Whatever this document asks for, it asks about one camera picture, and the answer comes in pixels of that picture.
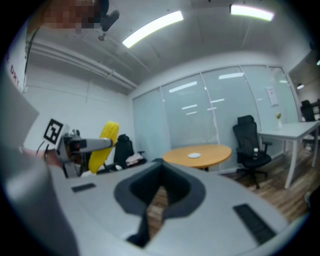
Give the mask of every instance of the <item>glass wall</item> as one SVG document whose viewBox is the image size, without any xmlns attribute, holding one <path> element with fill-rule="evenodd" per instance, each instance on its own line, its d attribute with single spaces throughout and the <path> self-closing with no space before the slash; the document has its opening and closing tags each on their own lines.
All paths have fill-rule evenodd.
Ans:
<svg viewBox="0 0 320 256">
<path fill-rule="evenodd" d="M 133 99 L 133 122 L 138 151 L 148 161 L 171 149 L 160 88 Z"/>
<path fill-rule="evenodd" d="M 299 121 L 297 106 L 294 94 L 285 73 L 279 67 L 270 67 L 270 70 L 274 77 L 276 95 L 283 103 L 285 116 L 283 123 L 297 123 Z"/>
<path fill-rule="evenodd" d="M 275 94 L 271 102 L 268 91 Z M 238 143 L 233 132 L 238 117 L 253 116 L 257 130 L 276 129 L 276 114 L 283 123 L 298 122 L 295 98 L 278 67 L 244 65 L 185 77 L 133 99 L 137 149 L 147 160 L 161 158 L 172 149 L 201 144 L 221 144 L 232 149 L 231 157 L 211 171 L 236 168 Z M 283 149 L 273 143 L 268 154 Z"/>
<path fill-rule="evenodd" d="M 208 94 L 199 74 L 162 87 L 171 148 L 217 144 L 217 130 Z"/>
<path fill-rule="evenodd" d="M 278 121 L 276 118 L 277 113 L 283 114 L 285 120 L 283 105 L 281 104 L 281 98 L 276 95 L 277 104 L 272 105 L 267 89 L 275 89 L 275 83 L 271 71 L 267 66 L 241 66 L 244 71 L 245 77 L 252 89 L 255 102 L 257 104 L 258 113 L 260 117 L 261 131 L 271 130 L 278 127 Z M 273 145 L 268 148 L 268 154 L 273 156 L 281 153 L 283 149 L 283 142 L 278 139 L 267 139 L 268 142 L 272 142 Z"/>
<path fill-rule="evenodd" d="M 259 115 L 250 87 L 239 67 L 212 70 L 202 74 L 215 114 L 220 144 L 232 149 L 231 157 L 221 164 L 221 169 L 236 167 L 238 147 L 233 126 L 238 117 L 251 115 L 260 129 Z"/>
</svg>

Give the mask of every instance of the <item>wooden round table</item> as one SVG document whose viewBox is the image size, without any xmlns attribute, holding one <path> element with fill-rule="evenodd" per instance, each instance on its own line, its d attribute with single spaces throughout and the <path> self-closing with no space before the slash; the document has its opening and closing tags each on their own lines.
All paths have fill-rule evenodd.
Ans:
<svg viewBox="0 0 320 256">
<path fill-rule="evenodd" d="M 163 160 L 167 163 L 194 167 L 208 168 L 222 163 L 231 156 L 231 148 L 225 145 L 209 144 L 186 146 L 173 149 L 163 155 Z M 200 153 L 198 158 L 189 158 L 191 153 Z"/>
</svg>

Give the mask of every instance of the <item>wooden floor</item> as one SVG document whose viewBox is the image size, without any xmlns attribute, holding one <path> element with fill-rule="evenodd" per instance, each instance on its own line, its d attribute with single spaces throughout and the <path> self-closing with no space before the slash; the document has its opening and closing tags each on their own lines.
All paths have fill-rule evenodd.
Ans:
<svg viewBox="0 0 320 256">
<path fill-rule="evenodd" d="M 288 189 L 285 189 L 284 186 L 290 168 L 291 152 L 259 168 L 261 171 L 268 172 L 268 178 L 265 178 L 264 175 L 257 176 L 260 189 L 256 189 L 255 183 L 249 177 L 244 178 L 240 183 L 271 203 L 289 222 L 292 222 L 308 212 L 308 207 L 304 201 L 305 193 L 314 191 L 320 185 L 320 150 L 314 168 L 311 167 L 312 160 L 313 152 L 306 151 L 301 147 L 292 183 Z M 235 180 L 240 175 L 231 173 L 225 176 Z M 162 213 L 167 207 L 167 192 L 164 187 L 160 187 L 147 210 L 150 238 L 161 228 L 163 223 Z"/>
</svg>

